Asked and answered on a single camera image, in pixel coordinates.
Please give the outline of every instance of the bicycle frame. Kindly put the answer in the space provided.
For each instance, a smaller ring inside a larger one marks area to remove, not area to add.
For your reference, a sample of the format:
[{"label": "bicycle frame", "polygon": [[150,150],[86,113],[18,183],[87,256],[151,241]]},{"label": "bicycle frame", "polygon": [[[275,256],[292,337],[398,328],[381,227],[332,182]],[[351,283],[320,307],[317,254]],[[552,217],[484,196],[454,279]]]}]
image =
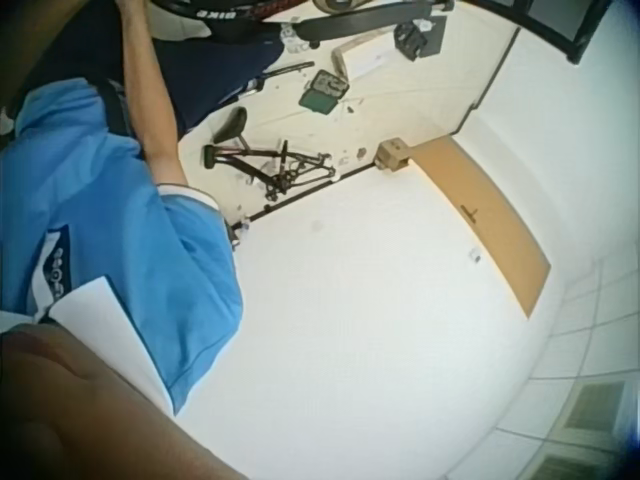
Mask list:
[{"label": "bicycle frame", "polygon": [[[279,159],[278,173],[268,175],[262,170],[250,165],[241,158],[257,157]],[[275,202],[278,194],[286,195],[294,187],[301,187],[321,180],[335,181],[337,178],[336,169],[326,163],[331,160],[331,155],[318,154],[317,156],[306,155],[304,153],[289,152],[288,142],[285,140],[282,151],[263,150],[252,148],[224,147],[218,145],[206,145],[204,147],[205,168],[212,169],[217,164],[228,165],[236,170],[248,175],[252,179],[258,179],[265,184],[267,200]],[[324,170],[322,176],[298,181],[298,179],[314,171]]]}]

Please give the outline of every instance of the window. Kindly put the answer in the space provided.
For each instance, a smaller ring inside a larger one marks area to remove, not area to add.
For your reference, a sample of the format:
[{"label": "window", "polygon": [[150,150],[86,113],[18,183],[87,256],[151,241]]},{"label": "window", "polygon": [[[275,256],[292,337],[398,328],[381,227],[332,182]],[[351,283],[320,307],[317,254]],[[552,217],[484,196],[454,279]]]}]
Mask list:
[{"label": "window", "polygon": [[520,25],[579,63],[612,0],[466,0]]}]

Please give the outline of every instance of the green object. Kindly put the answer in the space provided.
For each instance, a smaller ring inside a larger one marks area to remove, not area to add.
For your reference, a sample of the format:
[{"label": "green object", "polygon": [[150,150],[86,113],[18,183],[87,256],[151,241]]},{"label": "green object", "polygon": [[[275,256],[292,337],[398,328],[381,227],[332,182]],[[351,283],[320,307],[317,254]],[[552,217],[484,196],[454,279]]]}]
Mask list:
[{"label": "green object", "polygon": [[326,70],[319,70],[304,92],[299,105],[312,112],[328,115],[349,90],[349,84]]},{"label": "green object", "polygon": [[337,98],[330,97],[318,90],[307,90],[300,99],[300,106],[323,115],[329,115],[337,104]]}]

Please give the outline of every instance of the wooden board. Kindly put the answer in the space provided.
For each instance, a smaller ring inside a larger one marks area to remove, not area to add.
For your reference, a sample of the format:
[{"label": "wooden board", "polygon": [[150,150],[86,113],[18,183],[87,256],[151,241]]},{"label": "wooden board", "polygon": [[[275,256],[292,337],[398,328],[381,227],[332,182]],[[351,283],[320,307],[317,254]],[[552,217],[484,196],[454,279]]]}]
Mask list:
[{"label": "wooden board", "polygon": [[531,316],[551,266],[507,198],[449,136],[413,147],[412,159],[474,230]]}]

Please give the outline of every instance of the floor vent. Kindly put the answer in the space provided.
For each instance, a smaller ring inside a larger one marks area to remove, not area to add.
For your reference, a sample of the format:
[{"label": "floor vent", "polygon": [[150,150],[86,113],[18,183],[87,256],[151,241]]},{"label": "floor vent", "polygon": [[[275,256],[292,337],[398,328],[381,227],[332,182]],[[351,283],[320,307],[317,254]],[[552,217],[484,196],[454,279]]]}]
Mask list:
[{"label": "floor vent", "polygon": [[585,385],[565,423],[565,428],[613,433],[624,382]]},{"label": "floor vent", "polygon": [[597,465],[547,456],[530,480],[597,480],[600,473]]}]

